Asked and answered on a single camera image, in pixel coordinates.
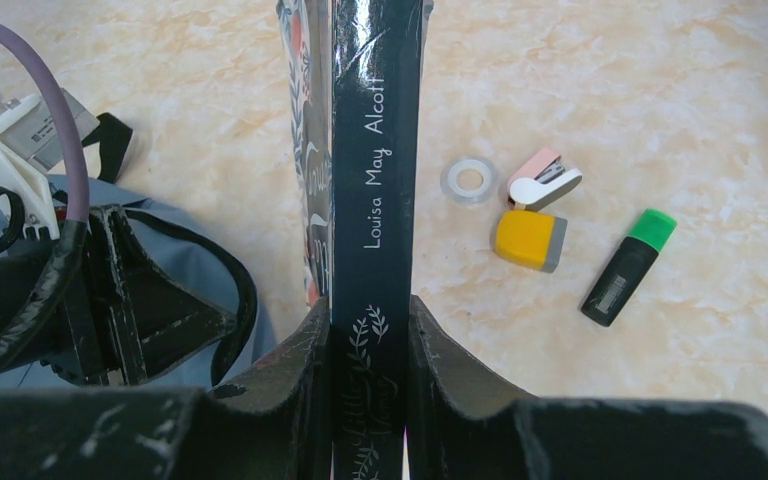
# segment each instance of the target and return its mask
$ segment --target clear tape roll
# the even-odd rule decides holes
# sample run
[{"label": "clear tape roll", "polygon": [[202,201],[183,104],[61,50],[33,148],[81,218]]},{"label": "clear tape roll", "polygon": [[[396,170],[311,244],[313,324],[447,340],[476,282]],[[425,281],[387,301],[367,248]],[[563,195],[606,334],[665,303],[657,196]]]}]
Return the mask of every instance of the clear tape roll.
[{"label": "clear tape roll", "polygon": [[[458,185],[458,176],[463,172],[474,171],[481,176],[481,185],[465,189]],[[494,188],[498,175],[493,164],[481,157],[465,157],[453,162],[443,170],[440,186],[449,198],[464,205],[476,205],[486,202],[496,191]]]}]

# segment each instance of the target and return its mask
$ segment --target highlighter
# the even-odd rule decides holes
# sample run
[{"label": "highlighter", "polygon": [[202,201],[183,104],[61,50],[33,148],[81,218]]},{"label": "highlighter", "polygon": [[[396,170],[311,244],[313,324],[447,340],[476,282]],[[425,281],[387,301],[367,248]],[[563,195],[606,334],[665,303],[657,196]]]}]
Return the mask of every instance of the highlighter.
[{"label": "highlighter", "polygon": [[581,313],[610,327],[675,228],[676,221],[667,214],[653,209],[643,212],[587,295]]}]

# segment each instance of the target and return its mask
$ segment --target table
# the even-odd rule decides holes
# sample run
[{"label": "table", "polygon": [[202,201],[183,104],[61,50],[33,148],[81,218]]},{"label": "table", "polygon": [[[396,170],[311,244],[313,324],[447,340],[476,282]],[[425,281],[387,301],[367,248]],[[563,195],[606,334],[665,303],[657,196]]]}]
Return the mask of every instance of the table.
[{"label": "table", "polygon": [[[0,0],[0,21],[137,129],[119,184],[197,217],[289,335],[307,307],[274,2]],[[0,86],[32,89],[1,48]],[[768,413],[768,1],[441,1],[422,95],[413,291],[455,340],[538,395]],[[501,198],[439,187],[457,157],[507,175],[544,145],[584,175],[545,210],[569,220],[551,275],[493,253]],[[679,228],[604,329],[578,304],[646,207]]]}]

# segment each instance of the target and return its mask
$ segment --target yellow pencil sharpener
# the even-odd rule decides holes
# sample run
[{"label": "yellow pencil sharpener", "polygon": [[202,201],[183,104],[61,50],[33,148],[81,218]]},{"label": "yellow pencil sharpener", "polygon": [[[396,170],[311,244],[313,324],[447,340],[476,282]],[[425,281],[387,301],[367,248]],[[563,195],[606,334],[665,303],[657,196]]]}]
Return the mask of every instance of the yellow pencil sharpener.
[{"label": "yellow pencil sharpener", "polygon": [[509,262],[552,273],[561,260],[567,221],[537,212],[505,212],[496,228],[496,254]]}]

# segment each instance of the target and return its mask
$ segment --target mini stapler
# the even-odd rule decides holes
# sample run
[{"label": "mini stapler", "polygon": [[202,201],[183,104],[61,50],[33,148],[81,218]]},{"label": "mini stapler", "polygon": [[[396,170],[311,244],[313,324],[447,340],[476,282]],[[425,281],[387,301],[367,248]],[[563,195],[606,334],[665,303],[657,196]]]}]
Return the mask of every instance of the mini stapler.
[{"label": "mini stapler", "polygon": [[566,170],[561,154],[542,148],[508,180],[508,203],[515,210],[539,211],[581,183],[577,168]]}]

